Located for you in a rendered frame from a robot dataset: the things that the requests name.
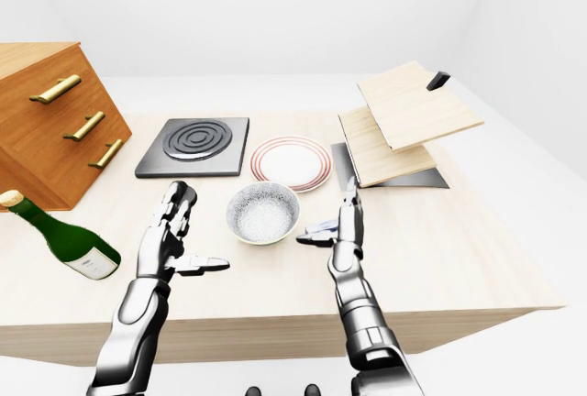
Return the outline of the wooden rack with dark base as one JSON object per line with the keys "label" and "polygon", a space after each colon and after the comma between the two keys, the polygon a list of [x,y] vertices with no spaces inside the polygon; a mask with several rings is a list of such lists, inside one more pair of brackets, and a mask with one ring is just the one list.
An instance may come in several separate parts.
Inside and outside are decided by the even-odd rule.
{"label": "wooden rack with dark base", "polygon": [[341,189],[351,176],[357,188],[449,187],[426,144],[484,121],[447,82],[429,92],[435,75],[410,61],[358,83],[364,104],[338,115],[344,140],[331,146]]}

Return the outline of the flat dark stove plate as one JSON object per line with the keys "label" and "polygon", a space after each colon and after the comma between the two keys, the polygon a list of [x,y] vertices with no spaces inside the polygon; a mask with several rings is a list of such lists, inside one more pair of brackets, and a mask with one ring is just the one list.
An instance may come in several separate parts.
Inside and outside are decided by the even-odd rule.
{"label": "flat dark stove plate", "polygon": [[135,169],[138,178],[238,176],[247,117],[172,118]]}

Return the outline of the green glass bottle with cork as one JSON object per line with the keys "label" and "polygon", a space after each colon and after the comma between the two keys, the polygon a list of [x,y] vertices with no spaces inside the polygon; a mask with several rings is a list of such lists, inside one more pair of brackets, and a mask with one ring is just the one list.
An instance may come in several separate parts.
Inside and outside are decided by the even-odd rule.
{"label": "green glass bottle with cork", "polygon": [[119,267],[120,254],[100,236],[86,228],[54,218],[18,190],[1,193],[0,205],[38,229],[52,254],[84,277],[99,281],[113,274]]}

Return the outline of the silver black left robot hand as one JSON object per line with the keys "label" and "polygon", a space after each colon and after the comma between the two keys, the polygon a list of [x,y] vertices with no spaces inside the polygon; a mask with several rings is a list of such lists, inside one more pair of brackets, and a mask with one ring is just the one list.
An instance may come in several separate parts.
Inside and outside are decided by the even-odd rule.
{"label": "silver black left robot hand", "polygon": [[137,277],[169,282],[175,273],[202,276],[206,272],[227,270],[222,258],[206,258],[184,253],[183,238],[189,231],[196,191],[184,181],[174,181],[156,209],[152,223],[141,239]]}

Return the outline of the blue white cream cheese box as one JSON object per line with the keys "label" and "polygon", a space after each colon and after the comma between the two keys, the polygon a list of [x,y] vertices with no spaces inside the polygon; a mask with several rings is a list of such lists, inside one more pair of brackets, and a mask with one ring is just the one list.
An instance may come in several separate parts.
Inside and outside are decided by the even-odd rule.
{"label": "blue white cream cheese box", "polygon": [[307,234],[313,234],[322,231],[331,231],[336,235],[338,233],[338,220],[332,219],[319,224],[309,225],[305,228],[305,232]]}

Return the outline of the wooden cabinet with drawers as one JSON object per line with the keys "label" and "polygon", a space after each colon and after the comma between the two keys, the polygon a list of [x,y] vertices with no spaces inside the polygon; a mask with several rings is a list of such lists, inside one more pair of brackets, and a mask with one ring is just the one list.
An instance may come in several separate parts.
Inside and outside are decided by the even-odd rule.
{"label": "wooden cabinet with drawers", "polygon": [[0,43],[0,192],[71,210],[130,136],[79,43]]}

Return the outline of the wooden cabinet drawer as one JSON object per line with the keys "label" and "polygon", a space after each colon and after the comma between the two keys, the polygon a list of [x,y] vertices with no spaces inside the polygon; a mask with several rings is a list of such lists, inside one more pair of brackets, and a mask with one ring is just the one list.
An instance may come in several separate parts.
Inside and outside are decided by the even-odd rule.
{"label": "wooden cabinet drawer", "polygon": [[[74,133],[87,116],[98,111],[104,112],[105,118],[82,141],[62,137]],[[106,143],[120,138],[125,144],[130,136],[131,131],[116,106],[98,103],[57,109],[42,117],[40,124],[17,147],[31,165],[33,174],[45,185],[41,192],[55,194],[61,208],[71,209],[106,168],[100,170],[88,163],[98,161],[105,154]]]}
{"label": "wooden cabinet drawer", "polygon": [[[52,103],[28,99],[73,74],[82,81]],[[93,105],[100,86],[78,42],[0,43],[0,139],[22,138],[57,109]]]}
{"label": "wooden cabinet drawer", "polygon": [[97,77],[76,71],[59,82],[0,85],[0,146],[37,177],[96,174],[89,165],[116,153],[129,127]]}

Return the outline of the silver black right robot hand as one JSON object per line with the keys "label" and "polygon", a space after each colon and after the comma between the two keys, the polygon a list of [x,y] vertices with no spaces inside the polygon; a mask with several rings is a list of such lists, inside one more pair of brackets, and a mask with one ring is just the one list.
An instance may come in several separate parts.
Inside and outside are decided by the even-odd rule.
{"label": "silver black right robot hand", "polygon": [[338,233],[322,231],[313,234],[304,232],[296,238],[303,245],[333,248],[328,269],[335,281],[343,275],[353,276],[354,265],[363,258],[364,238],[363,209],[357,190],[355,176],[351,176],[344,192],[343,204],[338,210]]}

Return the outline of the patterned grey white bowl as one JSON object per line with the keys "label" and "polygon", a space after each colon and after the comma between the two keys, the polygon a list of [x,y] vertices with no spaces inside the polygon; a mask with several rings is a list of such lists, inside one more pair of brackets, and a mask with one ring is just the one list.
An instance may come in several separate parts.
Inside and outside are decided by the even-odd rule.
{"label": "patterned grey white bowl", "polygon": [[276,243],[296,227],[301,213],[299,198],[277,182],[260,181],[239,190],[226,211],[230,231],[241,241],[257,246]]}

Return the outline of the small black block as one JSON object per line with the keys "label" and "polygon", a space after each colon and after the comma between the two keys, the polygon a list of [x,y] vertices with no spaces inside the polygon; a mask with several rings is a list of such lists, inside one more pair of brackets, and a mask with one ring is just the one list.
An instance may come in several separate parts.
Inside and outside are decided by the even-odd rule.
{"label": "small black block", "polygon": [[432,80],[427,84],[426,89],[429,92],[433,92],[445,85],[445,83],[451,78],[451,75],[444,71],[438,71]]}

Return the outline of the white plate with red rings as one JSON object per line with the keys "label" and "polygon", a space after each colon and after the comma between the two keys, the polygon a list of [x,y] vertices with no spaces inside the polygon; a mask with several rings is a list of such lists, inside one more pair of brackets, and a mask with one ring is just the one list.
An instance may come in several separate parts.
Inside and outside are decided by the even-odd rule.
{"label": "white plate with red rings", "polygon": [[249,167],[260,182],[278,182],[294,192],[314,190],[327,181],[334,162],[317,141],[300,136],[268,139],[252,152]]}

